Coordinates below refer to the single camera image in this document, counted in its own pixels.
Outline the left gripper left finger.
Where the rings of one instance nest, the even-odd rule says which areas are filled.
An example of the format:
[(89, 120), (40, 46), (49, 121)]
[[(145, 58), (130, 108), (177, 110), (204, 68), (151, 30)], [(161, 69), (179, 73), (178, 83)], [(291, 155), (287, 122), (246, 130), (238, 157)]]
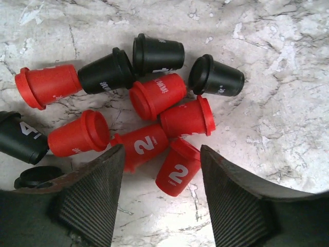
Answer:
[(116, 145), (36, 188), (1, 191), (1, 246), (110, 246), (125, 163)]

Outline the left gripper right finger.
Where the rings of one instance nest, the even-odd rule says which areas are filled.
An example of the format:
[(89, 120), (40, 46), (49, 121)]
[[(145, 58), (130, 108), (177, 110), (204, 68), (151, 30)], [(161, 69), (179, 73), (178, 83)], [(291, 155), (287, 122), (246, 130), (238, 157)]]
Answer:
[(206, 145), (200, 156), (216, 246), (328, 246), (328, 192), (272, 183)]

